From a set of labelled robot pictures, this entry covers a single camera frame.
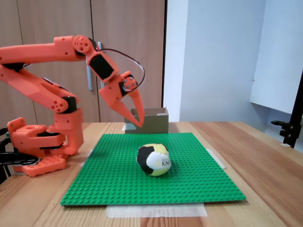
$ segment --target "ball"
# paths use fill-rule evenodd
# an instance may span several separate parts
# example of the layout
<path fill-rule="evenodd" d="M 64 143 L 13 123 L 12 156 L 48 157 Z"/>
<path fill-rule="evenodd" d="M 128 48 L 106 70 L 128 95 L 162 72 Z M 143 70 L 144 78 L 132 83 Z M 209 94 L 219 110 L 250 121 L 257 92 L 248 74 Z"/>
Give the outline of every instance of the ball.
<path fill-rule="evenodd" d="M 169 151 L 163 144 L 146 144 L 138 149 L 137 163 L 146 174 L 160 176 L 171 166 Z"/>

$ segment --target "black clamp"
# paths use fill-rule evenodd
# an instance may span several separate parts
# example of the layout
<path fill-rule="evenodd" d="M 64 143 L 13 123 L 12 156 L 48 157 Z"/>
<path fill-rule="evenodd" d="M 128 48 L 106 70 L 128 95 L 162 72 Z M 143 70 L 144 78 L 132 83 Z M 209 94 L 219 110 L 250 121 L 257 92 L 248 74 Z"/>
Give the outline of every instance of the black clamp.
<path fill-rule="evenodd" d="M 289 122 L 283 121 L 272 121 L 274 125 L 282 126 L 282 130 L 280 131 L 280 136 L 284 137 L 283 143 L 290 145 L 294 148 L 296 140 L 299 138 L 300 131 L 302 125 L 300 124 L 291 124 Z"/>

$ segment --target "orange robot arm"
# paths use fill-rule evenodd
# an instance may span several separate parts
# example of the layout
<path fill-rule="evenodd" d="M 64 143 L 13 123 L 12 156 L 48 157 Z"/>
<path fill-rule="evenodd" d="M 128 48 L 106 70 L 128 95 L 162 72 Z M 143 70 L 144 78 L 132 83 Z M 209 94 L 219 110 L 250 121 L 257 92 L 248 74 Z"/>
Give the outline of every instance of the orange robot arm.
<path fill-rule="evenodd" d="M 46 79 L 38 78 L 23 68 L 24 64 L 48 61 L 81 61 L 88 58 L 88 65 L 107 85 L 99 93 L 106 103 L 122 116 L 141 127 L 144 121 L 144 109 L 136 86 L 125 92 L 125 78 L 132 77 L 130 72 L 120 75 L 118 67 L 105 53 L 100 52 L 94 41 L 78 35 L 54 38 L 53 44 L 31 44 L 0 48 L 0 80 L 11 85 L 35 102 L 64 113 L 69 103 L 64 97 L 78 98 Z M 138 110 L 140 120 L 136 120 L 121 102 L 129 95 Z"/>

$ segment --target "green lego baseplate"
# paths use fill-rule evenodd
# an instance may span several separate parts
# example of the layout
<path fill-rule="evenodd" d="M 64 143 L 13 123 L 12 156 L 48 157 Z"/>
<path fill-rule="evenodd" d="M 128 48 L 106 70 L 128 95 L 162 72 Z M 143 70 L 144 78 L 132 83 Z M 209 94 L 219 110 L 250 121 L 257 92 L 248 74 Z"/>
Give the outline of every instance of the green lego baseplate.
<path fill-rule="evenodd" d="M 170 170 L 147 175 L 138 148 L 169 150 Z M 130 205 L 238 201 L 246 199 L 192 133 L 105 134 L 68 189 L 61 205 Z"/>

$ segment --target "wooden cabinet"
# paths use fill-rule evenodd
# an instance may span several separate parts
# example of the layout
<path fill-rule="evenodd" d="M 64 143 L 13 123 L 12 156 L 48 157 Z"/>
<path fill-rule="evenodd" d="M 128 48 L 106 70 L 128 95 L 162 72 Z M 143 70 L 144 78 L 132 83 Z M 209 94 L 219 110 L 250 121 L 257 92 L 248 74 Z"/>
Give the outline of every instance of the wooden cabinet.
<path fill-rule="evenodd" d="M 16 1 L 0 1 L 0 31 L 0 47 L 22 45 Z M 28 124 L 37 124 L 33 101 L 0 81 L 0 128 L 18 117 L 25 117 Z"/>
<path fill-rule="evenodd" d="M 23 44 L 52 43 L 56 36 L 92 37 L 89 0 L 18 0 Z M 99 122 L 96 78 L 88 89 L 86 63 L 48 62 L 34 64 L 28 70 L 62 85 L 80 99 L 84 122 Z M 53 124 L 53 112 L 34 103 L 38 124 Z"/>
<path fill-rule="evenodd" d="M 145 107 L 161 107 L 164 9 L 165 0 L 91 0 L 94 40 L 143 65 L 146 79 L 140 93 Z M 123 101 L 133 108 L 130 98 Z M 123 121 L 101 98 L 99 106 L 101 122 Z"/>
<path fill-rule="evenodd" d="M 140 93 L 145 107 L 161 107 L 165 0 L 2 0 L 0 45 L 52 43 L 56 36 L 85 35 L 126 53 L 146 70 Z M 28 70 L 62 85 L 80 99 L 85 122 L 117 122 L 98 94 L 100 81 L 80 62 L 33 64 Z M 24 116 L 28 123 L 53 124 L 53 112 L 0 83 L 1 123 Z M 130 98 L 123 99 L 130 109 Z"/>

